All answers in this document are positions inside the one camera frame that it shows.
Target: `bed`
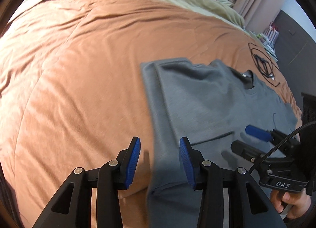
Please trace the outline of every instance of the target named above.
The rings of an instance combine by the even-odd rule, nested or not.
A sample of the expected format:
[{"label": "bed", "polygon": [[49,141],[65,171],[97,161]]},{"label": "bed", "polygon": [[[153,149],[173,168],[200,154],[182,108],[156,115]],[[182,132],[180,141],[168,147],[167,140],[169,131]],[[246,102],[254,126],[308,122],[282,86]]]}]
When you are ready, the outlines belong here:
[{"label": "bed", "polygon": [[[98,168],[138,136],[124,227],[147,227],[153,128],[140,64],[186,57],[256,69],[243,18],[218,0],[30,0],[0,38],[0,162],[26,228],[76,167]],[[297,107],[285,78],[273,88]],[[95,206],[92,207],[95,227]]]}]

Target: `silver screw head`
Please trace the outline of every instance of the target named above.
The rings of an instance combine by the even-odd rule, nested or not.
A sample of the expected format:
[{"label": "silver screw head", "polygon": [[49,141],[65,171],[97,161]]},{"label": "silver screw head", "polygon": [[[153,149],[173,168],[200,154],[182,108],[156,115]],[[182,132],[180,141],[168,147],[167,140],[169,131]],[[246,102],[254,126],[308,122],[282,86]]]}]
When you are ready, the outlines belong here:
[{"label": "silver screw head", "polygon": [[243,167],[239,167],[237,169],[237,172],[240,173],[240,174],[245,174],[246,173],[246,169],[244,169]]},{"label": "silver screw head", "polygon": [[204,161],[202,162],[202,165],[203,165],[203,166],[211,166],[211,164],[212,164],[212,162],[209,161],[209,160],[204,160]]},{"label": "silver screw head", "polygon": [[118,161],[117,160],[111,160],[110,162],[109,162],[109,165],[110,166],[117,166],[118,165]]},{"label": "silver screw head", "polygon": [[82,173],[82,168],[81,168],[81,167],[77,167],[77,168],[74,170],[74,173],[75,173],[75,174],[81,174],[81,173]]}]

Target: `black cable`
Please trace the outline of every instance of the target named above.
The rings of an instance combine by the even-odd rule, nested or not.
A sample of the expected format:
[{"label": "black cable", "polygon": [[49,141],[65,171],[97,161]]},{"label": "black cable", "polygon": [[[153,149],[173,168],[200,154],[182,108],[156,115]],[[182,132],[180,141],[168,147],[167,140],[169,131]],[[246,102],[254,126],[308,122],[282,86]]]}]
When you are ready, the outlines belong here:
[{"label": "black cable", "polygon": [[[274,85],[268,79],[275,77],[274,72],[273,72],[273,66],[275,66],[278,71],[280,71],[279,68],[273,63],[273,61],[272,61],[272,59],[271,59],[271,57],[269,55],[267,55],[266,53],[264,53],[262,50],[260,50],[258,48],[255,48],[255,47],[251,48],[250,44],[252,44],[255,47],[258,47],[258,46],[256,44],[254,44],[254,43],[248,43],[248,48],[250,50],[251,57],[252,57],[252,60],[253,60],[253,62],[255,64],[256,68],[258,69],[260,74],[263,76],[263,78],[268,83],[270,83],[274,87],[278,87],[281,84],[280,82],[277,85]],[[253,53],[254,50],[262,53],[270,62],[268,60],[264,59],[264,58],[261,58],[259,55],[254,54]]]},{"label": "black cable", "polygon": [[277,125],[276,125],[276,121],[274,120],[274,115],[276,115],[276,113],[273,113],[272,115],[272,120],[273,120],[273,124],[274,124],[274,129],[277,128]]},{"label": "black cable", "polygon": [[274,146],[267,154],[265,154],[262,158],[258,158],[254,163],[253,166],[249,169],[249,173],[251,174],[254,169],[256,169],[263,161],[265,161],[270,155],[272,155],[279,147],[281,147],[285,142],[287,142],[289,139],[294,137],[296,134],[298,134],[300,131],[304,130],[305,128],[316,124],[316,121],[310,122],[308,124],[302,125],[299,128],[297,128],[295,131],[291,132],[287,137],[285,137],[279,144]]},{"label": "black cable", "polygon": [[234,133],[235,133],[234,131],[227,132],[227,133],[224,133],[224,134],[222,134],[222,135],[216,136],[216,137],[211,138],[211,139],[206,140],[206,141],[191,143],[191,146],[195,146],[195,145],[199,145],[199,144],[202,144],[202,143],[205,143],[205,142],[210,142],[210,141],[222,139],[222,138],[227,137],[228,135],[231,135],[231,134],[234,134]]}]

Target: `pink curtain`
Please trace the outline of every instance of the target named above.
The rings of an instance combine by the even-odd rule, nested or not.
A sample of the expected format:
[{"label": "pink curtain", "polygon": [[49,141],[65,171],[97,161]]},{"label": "pink curtain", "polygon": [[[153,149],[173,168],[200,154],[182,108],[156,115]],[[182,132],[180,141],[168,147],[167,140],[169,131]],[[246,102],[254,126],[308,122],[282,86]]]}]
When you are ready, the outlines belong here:
[{"label": "pink curtain", "polygon": [[237,0],[235,9],[244,19],[247,30],[261,33],[274,21],[285,0]]}]

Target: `blue rubber pad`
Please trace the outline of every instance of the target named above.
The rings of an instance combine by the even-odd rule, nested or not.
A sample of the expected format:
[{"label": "blue rubber pad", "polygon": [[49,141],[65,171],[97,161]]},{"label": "blue rubber pad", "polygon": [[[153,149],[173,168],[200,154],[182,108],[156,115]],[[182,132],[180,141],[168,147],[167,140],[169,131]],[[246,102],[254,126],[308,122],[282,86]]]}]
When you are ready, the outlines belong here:
[{"label": "blue rubber pad", "polygon": [[245,132],[246,134],[254,136],[265,142],[273,141],[273,137],[271,136],[271,133],[252,125],[248,125],[245,129]]},{"label": "blue rubber pad", "polygon": [[133,182],[139,154],[140,154],[140,139],[138,138],[135,145],[134,145],[133,152],[131,154],[131,158],[130,158],[130,161],[127,165],[127,169],[126,169],[125,186],[127,189]]},{"label": "blue rubber pad", "polygon": [[180,156],[183,162],[184,171],[186,178],[188,180],[188,183],[191,185],[191,187],[194,189],[196,186],[195,178],[194,178],[194,169],[193,165],[191,163],[191,159],[188,153],[188,150],[186,149],[185,143],[183,139],[180,139]]}]

